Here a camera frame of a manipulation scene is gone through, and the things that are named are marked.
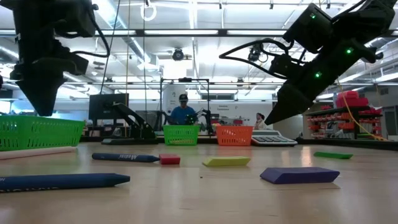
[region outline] woman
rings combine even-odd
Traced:
[[[257,113],[256,114],[256,124],[254,125],[254,130],[265,130],[267,128],[266,124],[264,123],[265,116]]]

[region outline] yellow eraser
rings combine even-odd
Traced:
[[[218,157],[212,156],[207,158],[203,165],[205,166],[245,166],[250,162],[249,157],[244,156],[229,156],[229,157]]]

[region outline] green basket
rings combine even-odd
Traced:
[[[36,116],[0,116],[0,151],[77,146],[85,123]]]
[[[199,129],[198,125],[165,125],[164,143],[168,146],[196,146]]]

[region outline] dark blue crayon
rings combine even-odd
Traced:
[[[113,153],[93,153],[93,159],[129,161],[129,162],[156,162],[160,159],[152,155],[134,155],[134,154],[113,154]]]
[[[120,174],[64,174],[0,177],[0,193],[114,187],[130,181]]]

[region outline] green eraser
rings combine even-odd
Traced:
[[[331,152],[316,152],[313,156],[335,158],[335,159],[349,159],[353,154],[341,154],[341,153],[331,153]]]
[[[205,166],[245,166],[250,162],[249,157],[244,156],[229,156],[229,157],[218,157],[212,156],[207,158],[203,165]]]

